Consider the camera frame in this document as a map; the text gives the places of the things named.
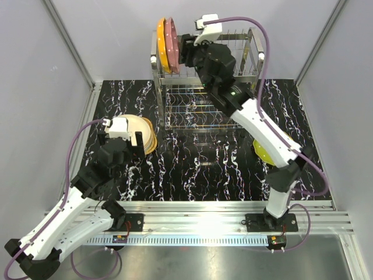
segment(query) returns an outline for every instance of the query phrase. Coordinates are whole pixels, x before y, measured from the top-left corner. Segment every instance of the black mounting plate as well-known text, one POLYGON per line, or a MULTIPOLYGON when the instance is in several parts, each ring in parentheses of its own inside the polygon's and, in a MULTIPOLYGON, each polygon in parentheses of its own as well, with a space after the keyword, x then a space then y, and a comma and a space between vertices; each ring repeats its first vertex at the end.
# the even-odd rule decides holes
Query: black mounting plate
POLYGON ((107 232, 127 232, 126 222, 131 224, 130 232, 142 232, 144 226, 144 214, 126 213, 124 224, 120 229, 109 229, 107 232))
POLYGON ((246 225, 247 232, 282 232, 286 226, 286 232, 298 232, 298 223, 295 214, 287 214, 284 221, 276 228, 270 229, 264 222, 264 214, 246 214, 245 220, 241 222, 246 225))

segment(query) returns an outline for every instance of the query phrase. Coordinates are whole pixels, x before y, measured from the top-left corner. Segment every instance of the gray wall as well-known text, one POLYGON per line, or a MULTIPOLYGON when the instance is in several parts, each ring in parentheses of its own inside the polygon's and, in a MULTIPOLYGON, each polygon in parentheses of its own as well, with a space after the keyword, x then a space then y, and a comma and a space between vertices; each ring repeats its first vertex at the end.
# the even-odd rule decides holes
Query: gray wall
POLYGON ((373 277, 373 2, 349 1, 300 86, 339 210, 373 277))
MULTIPOLYGON (((193 33, 194 20, 248 16, 267 29, 272 46, 270 78, 294 79, 337 0, 52 0, 82 60, 96 81, 150 79, 152 30, 172 16, 178 34, 193 33)), ((248 30, 245 22, 225 30, 248 30)))
MULTIPOLYGON (((56 203, 89 87, 41 1, 1 0, 0 38, 2 248, 56 203)), ((0 249, 1 275, 9 260, 0 249)))

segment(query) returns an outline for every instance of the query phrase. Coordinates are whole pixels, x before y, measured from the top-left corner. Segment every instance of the dish rack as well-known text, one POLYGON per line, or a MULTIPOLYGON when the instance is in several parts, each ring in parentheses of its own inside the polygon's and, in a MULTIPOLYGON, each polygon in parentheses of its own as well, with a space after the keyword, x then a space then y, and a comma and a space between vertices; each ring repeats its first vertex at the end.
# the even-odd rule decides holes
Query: dish rack
MULTIPOLYGON (((254 92, 264 62, 264 50, 258 30, 252 27, 247 33, 228 31, 220 35, 216 43, 226 44, 230 48, 232 56, 236 59, 236 80, 250 83, 248 86, 254 92)), ((153 32, 150 62, 162 131, 227 132, 241 128, 212 105, 193 68, 180 65, 179 74, 168 74, 163 71, 156 31, 153 32)))

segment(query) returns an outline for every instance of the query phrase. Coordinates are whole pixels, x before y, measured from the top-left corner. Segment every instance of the metal corner post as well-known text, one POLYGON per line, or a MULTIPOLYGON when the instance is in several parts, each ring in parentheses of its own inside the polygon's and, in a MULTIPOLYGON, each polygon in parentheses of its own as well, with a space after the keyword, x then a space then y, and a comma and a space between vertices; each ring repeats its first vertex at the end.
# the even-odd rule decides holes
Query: metal corner post
POLYGON ((319 52, 320 48, 322 47, 323 43, 325 42, 325 39, 327 38, 327 36, 328 36, 329 32, 331 31, 332 27, 334 26, 334 24, 336 23, 339 15, 341 14, 341 12, 342 12, 342 10, 343 10, 343 8, 344 8, 344 6, 346 5, 347 2, 348 2, 348 0, 338 0, 337 4, 335 5, 332 13, 330 14, 330 16, 328 18, 328 21, 325 23, 324 28, 322 29, 314 47, 312 48, 311 53, 309 54, 305 64, 303 65, 301 72, 299 73, 299 75, 295 79, 295 84, 297 86, 300 85, 304 76, 308 72, 308 70, 309 70, 310 66, 312 65, 315 57, 317 56, 317 53, 319 52))
POLYGON ((45 9, 49 13, 49 15, 51 16, 51 19, 54 22, 54 24, 55 24, 55 26, 58 30, 58 33, 61 35, 61 37, 64 40, 69 52, 71 53, 71 55, 73 56, 73 59, 75 60, 76 65, 80 69, 82 75, 85 77, 85 80, 89 85, 89 88, 91 90, 93 90, 95 81, 93 80, 93 78, 89 74, 86 66, 84 65, 84 63, 83 63, 83 61, 82 61, 82 59, 81 59, 81 57, 78 53, 78 51, 76 50, 76 47, 74 46, 74 43, 72 42, 72 40, 70 38, 70 35, 69 35, 69 33, 68 33, 60 15, 59 15, 55 5, 53 4, 53 0, 41 0, 41 2, 45 6, 45 9))

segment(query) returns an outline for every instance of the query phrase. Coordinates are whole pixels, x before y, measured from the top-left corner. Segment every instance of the black marble countertop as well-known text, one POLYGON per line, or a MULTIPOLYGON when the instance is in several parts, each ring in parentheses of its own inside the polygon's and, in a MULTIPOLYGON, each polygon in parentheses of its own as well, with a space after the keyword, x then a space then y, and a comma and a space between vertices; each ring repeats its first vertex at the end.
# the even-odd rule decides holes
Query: black marble countertop
MULTIPOLYGON (((315 144, 302 102, 292 80, 267 80, 263 109, 300 145, 315 144)), ((260 201, 269 195, 264 177, 270 167, 251 148, 252 137, 237 132, 221 134, 172 133, 163 137, 159 126, 154 84, 149 80, 104 81, 94 119, 135 114, 150 119, 158 148, 135 160, 121 172, 110 192, 126 201, 260 201)), ((97 126, 92 127, 82 160, 84 166, 97 151, 97 126)), ((314 162, 321 166, 315 150, 314 162)), ((318 192, 322 179, 307 167, 297 188, 318 192)), ((296 200, 331 200, 330 194, 310 197, 296 193, 296 200)))

